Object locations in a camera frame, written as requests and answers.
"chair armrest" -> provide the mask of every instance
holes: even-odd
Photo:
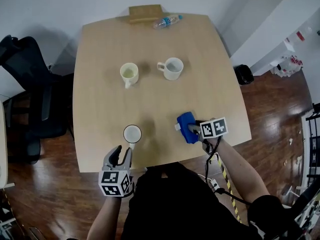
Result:
[[[43,89],[42,110],[41,110],[42,121],[45,121],[49,118],[51,97],[52,97],[52,85],[47,85]]]

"mug handle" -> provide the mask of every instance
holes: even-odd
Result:
[[[158,68],[158,70],[161,70],[162,72],[165,72],[166,64],[158,62],[157,68]]]
[[[129,147],[132,149],[132,150],[134,150],[135,149],[135,143],[130,143],[130,145],[129,145]]]
[[[129,80],[125,81],[125,88],[129,89],[131,87],[131,83]]]

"human arm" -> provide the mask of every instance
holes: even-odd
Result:
[[[215,146],[217,139],[208,139]],[[223,161],[230,178],[240,196],[252,203],[257,198],[270,195],[257,171],[224,139],[220,141],[217,152]]]
[[[121,198],[108,196],[95,218],[87,240],[113,240],[116,237]]]

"sleeve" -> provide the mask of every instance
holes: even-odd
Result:
[[[249,227],[267,239],[282,235],[293,227],[297,230],[298,227],[290,217],[289,210],[284,208],[279,198],[273,195],[257,198],[250,205],[247,218]]]

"wire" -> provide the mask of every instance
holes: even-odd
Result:
[[[198,173],[198,175],[199,175],[199,176],[201,176],[201,177],[203,177],[203,178],[204,178],[204,180],[206,180],[206,177],[205,177],[205,176],[203,176],[202,174],[199,174],[199,173]]]
[[[218,137],[218,140],[217,140],[217,142],[216,142],[216,144],[215,144],[215,147],[214,147],[211,155],[209,156],[209,158],[208,158],[208,159],[206,160],[206,162],[205,162],[205,182],[206,182],[207,184],[208,184],[207,179],[208,179],[208,172],[209,172],[209,162],[210,162],[211,158],[214,156],[214,154],[216,153],[217,148],[218,148],[218,146],[219,146],[219,143],[220,143],[220,141],[221,141],[221,138],[222,138],[221,136]]]
[[[229,181],[229,178],[227,176],[227,172],[225,170],[225,167],[223,166],[222,164],[222,161],[218,155],[218,153],[216,154],[216,158],[217,158],[217,161],[218,161],[218,165],[220,166],[220,169],[221,169],[221,172],[222,172],[222,175],[223,175],[223,178],[225,179],[225,182],[226,182],[226,186],[228,187],[228,190],[229,190],[229,193],[230,193],[230,199],[231,199],[231,203],[232,203],[232,206],[234,208],[234,213],[235,213],[235,217],[236,219],[242,223],[241,219],[240,219],[240,216],[239,216],[239,213],[238,213],[238,209],[237,209],[237,205],[236,205],[236,202],[235,202],[235,199],[233,198],[233,192],[232,192],[232,189],[231,189],[231,183]],[[223,193],[227,193],[224,188],[218,188],[215,192],[219,193],[219,194],[223,194]]]
[[[223,187],[218,188],[218,189],[215,190],[213,193],[214,193],[214,194],[215,194],[215,193],[218,193],[218,194],[220,194],[220,195],[226,194],[226,195],[232,197],[233,199],[235,199],[235,200],[237,200],[237,201],[239,201],[239,202],[241,202],[241,203],[243,203],[243,204],[245,204],[245,205],[247,205],[247,206],[252,205],[251,202],[247,202],[246,200],[243,200],[243,199],[241,199],[241,198],[239,198],[239,197],[236,197],[235,195],[227,192]]]
[[[6,96],[6,95],[3,95],[3,94],[0,94],[0,96],[3,96],[3,97],[6,97],[8,99],[11,99],[10,97]]]

